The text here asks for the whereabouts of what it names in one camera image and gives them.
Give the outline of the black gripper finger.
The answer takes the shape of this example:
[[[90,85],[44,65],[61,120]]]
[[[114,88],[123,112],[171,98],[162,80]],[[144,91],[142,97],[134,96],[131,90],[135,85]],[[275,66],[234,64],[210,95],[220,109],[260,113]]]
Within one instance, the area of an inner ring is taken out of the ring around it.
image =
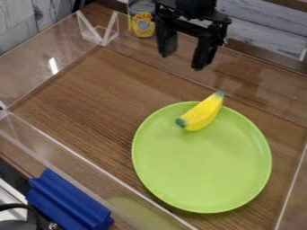
[[[198,45],[195,48],[192,58],[192,69],[200,71],[207,65],[211,64],[218,45],[214,41],[214,37],[208,33],[203,33],[198,39]]]
[[[155,23],[159,53],[166,58],[178,49],[178,31],[172,26],[172,22],[159,15],[155,16]]]

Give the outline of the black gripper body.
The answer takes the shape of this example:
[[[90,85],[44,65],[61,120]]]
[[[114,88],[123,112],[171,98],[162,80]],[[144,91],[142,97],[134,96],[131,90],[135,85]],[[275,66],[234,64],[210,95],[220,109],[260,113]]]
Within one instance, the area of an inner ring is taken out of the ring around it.
[[[154,3],[156,22],[164,22],[176,31],[206,31],[226,39],[231,18],[218,11],[218,0],[154,0]]]

